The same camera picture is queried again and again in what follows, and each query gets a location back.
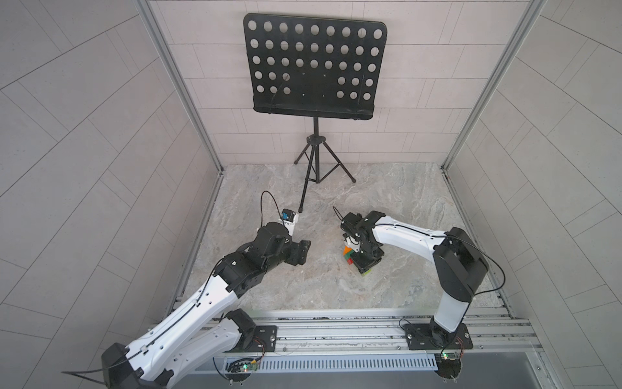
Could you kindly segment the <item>right green circuit board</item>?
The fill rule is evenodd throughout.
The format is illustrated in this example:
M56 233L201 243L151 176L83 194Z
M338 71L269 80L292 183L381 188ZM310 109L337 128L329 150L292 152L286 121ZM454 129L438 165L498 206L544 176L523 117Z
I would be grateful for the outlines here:
M456 381L462 371L462 358L458 353L434 355L437 364L435 373L442 379Z

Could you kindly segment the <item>left green circuit board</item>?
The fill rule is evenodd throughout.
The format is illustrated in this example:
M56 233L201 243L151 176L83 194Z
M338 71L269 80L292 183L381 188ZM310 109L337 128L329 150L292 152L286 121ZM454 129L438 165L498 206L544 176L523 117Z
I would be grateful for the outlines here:
M259 368L260 362L253 358L241 358L228 362L225 366L225 377L234 383L248 379Z

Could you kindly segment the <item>black perforated music stand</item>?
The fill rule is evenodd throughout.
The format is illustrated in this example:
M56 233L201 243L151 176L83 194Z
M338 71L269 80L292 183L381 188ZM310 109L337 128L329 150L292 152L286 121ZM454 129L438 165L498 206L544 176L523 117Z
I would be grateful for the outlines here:
M367 121L388 37L380 21L248 13L243 29L257 113L312 118L314 132L300 155L305 183L321 183L322 118Z

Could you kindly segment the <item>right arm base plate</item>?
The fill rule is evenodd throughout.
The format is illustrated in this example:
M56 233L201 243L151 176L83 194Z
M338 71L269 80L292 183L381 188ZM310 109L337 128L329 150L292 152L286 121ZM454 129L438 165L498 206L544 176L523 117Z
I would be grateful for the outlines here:
M455 332L447 332L432 320L429 324L401 324L410 350L468 350L473 342L466 324Z

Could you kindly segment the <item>aluminium mounting rail frame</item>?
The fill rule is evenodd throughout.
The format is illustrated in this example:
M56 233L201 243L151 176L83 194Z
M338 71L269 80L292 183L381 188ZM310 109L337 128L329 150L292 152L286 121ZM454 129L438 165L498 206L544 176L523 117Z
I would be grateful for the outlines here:
M475 359L492 362L516 358L518 366L540 388L557 388L536 330L528 319L519 319L503 307L472 308L463 318L473 349L410 350L401 324L429 324L431 318L405 309L344 311L266 311L246 313L257 326L277 326L272 353L222 353L208 359L225 376L228 362L253 358L260 362L252 374L432 371L435 354L458 353L461 375L475 368Z

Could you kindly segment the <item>green circuit board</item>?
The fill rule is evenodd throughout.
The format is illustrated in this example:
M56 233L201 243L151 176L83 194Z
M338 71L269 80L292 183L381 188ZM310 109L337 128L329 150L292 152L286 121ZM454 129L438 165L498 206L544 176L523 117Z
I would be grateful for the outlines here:
M253 358L241 358L228 362L225 366L225 377L234 383L248 379L259 368L260 362Z
M456 381L462 371L462 358L458 353L434 355L437 364L435 373L442 379Z

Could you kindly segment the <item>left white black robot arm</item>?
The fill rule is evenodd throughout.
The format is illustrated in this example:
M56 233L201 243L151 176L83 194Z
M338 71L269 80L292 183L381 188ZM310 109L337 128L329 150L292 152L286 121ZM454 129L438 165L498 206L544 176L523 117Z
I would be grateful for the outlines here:
M256 325L242 309L225 313L275 267L303 265L311 243L293 241L288 228L270 222L254 241L227 254L204 286L162 322L138 339L115 343L101 356L108 388L172 388L208 359L249 348ZM209 331L202 328L218 314Z

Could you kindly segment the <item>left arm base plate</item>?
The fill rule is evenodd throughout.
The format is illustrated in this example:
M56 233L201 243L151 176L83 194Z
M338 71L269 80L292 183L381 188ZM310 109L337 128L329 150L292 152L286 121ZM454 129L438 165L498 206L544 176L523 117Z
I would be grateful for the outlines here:
M236 347L228 353L272 353L275 351L277 335L277 326L257 326L252 336L243 335Z

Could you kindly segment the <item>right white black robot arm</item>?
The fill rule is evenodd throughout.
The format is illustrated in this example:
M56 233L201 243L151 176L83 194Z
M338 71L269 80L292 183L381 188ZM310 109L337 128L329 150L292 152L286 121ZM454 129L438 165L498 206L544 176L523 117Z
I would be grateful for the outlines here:
M377 211L366 216L350 212L341 218L340 228L346 246L344 256L361 274L380 264L384 246L398 247L431 262L443 290L431 331L442 335L457 332L489 272L484 254L464 230L426 230Z

